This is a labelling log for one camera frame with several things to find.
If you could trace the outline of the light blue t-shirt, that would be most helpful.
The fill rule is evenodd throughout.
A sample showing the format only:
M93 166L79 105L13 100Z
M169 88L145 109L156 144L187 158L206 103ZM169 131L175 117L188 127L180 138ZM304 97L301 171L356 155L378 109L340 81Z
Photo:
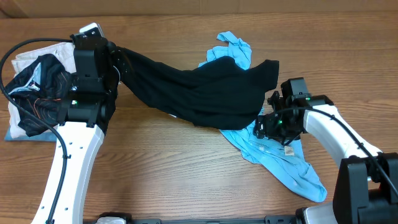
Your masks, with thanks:
M232 32L220 32L217 39L228 46L216 46L206 53L202 66L220 57L234 58L236 65L244 70L251 66L251 46ZM253 135L254 123L242 130L221 130L220 133L241 151L242 157L253 164L263 165L272 175L292 192L320 203L326 199L326 188L312 165L305 161L302 143L294 140L283 146L271 139L258 139Z

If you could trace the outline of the black t-shirt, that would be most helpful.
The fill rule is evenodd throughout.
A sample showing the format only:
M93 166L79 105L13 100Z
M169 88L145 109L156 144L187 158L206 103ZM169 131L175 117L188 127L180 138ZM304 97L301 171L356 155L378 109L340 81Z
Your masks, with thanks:
M127 50L134 95L151 108L195 126L240 130L261 112L267 91L277 86L279 61L244 70L224 56L194 70L179 70Z

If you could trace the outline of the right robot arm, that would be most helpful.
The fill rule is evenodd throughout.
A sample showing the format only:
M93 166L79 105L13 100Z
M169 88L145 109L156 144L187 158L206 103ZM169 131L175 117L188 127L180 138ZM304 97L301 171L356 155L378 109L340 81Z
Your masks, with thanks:
M268 216L265 223L397 223L397 153L368 143L327 96L310 94L303 78L280 87L267 100L273 112L256 118L254 135L287 145L309 133L338 164L339 173L331 203Z

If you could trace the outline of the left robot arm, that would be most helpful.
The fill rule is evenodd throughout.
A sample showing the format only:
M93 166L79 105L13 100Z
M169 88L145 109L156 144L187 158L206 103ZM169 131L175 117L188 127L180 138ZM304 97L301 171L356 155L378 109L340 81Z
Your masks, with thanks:
M72 36L76 73L67 82L57 116L57 141L44 195L33 223L83 223L94 160L115 112L121 79L116 46L100 32Z

